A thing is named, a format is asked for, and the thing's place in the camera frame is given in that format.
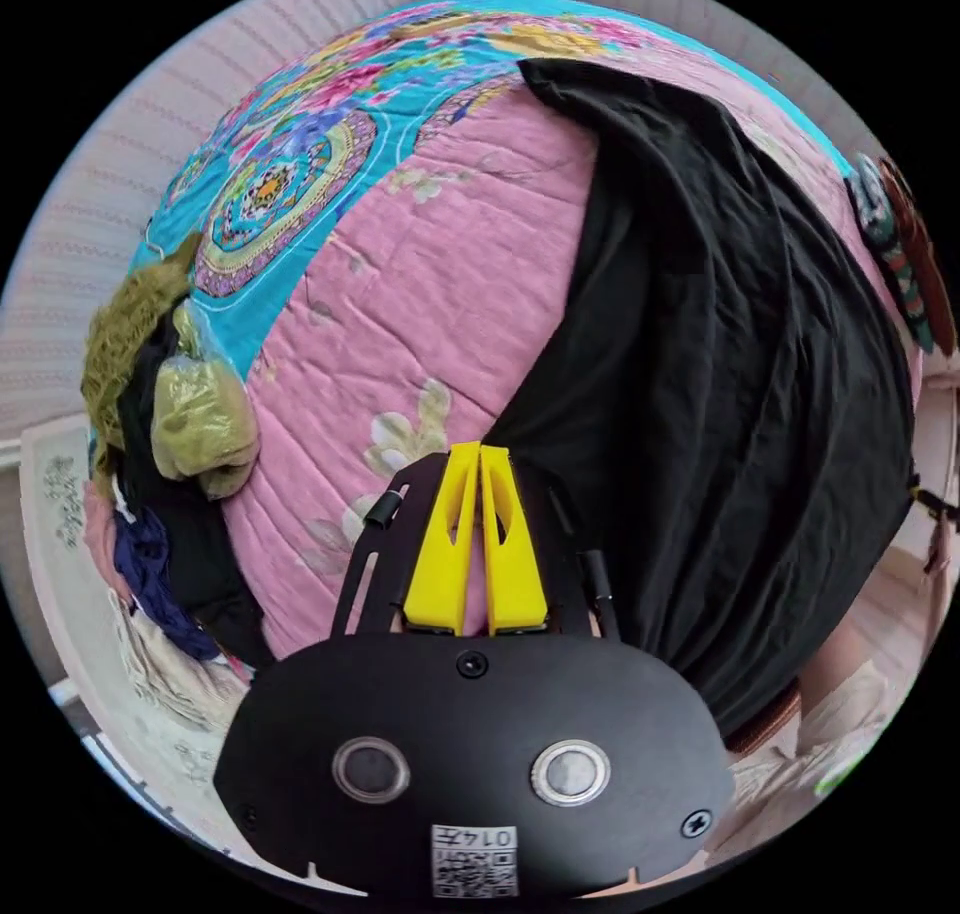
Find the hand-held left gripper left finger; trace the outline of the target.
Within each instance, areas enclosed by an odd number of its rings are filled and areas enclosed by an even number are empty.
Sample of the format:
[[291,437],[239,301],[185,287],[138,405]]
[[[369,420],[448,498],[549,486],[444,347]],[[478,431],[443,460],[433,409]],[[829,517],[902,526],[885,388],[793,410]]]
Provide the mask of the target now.
[[403,604],[409,629],[460,636],[464,629],[480,443],[452,446],[437,482]]

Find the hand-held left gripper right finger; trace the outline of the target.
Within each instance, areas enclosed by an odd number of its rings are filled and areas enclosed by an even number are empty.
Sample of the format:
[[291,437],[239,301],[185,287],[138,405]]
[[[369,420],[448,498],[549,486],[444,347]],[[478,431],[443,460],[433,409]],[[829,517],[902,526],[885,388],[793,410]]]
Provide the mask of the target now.
[[479,474],[488,633],[541,630],[547,599],[508,450],[482,445]]

